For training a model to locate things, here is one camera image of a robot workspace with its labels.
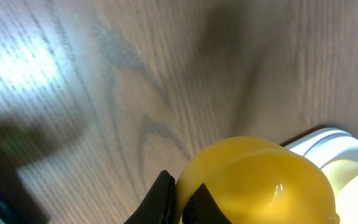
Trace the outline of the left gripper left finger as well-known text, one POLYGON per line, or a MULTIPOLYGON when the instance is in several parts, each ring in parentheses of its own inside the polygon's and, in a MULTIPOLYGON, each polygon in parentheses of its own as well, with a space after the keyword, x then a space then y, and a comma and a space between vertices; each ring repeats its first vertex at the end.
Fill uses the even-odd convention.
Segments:
POLYGON ((172 224, 174 213, 175 179, 163 170, 124 224, 172 224))

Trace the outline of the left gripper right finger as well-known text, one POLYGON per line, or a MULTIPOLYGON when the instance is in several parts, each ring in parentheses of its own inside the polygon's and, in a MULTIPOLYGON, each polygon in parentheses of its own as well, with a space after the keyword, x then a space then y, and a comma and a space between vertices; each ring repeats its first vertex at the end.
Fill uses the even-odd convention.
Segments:
POLYGON ((201 184, 189 198, 181 221, 183 224, 231 224, 205 184, 201 184))

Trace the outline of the yellow measuring scoop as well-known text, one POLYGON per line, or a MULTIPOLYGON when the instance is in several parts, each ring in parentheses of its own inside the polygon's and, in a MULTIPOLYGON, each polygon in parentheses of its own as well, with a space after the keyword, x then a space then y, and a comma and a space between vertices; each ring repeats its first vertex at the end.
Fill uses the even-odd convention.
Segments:
POLYGON ((200 151, 177 180, 175 222, 201 185, 232 223, 340 222, 322 170, 268 140, 238 136, 200 151))

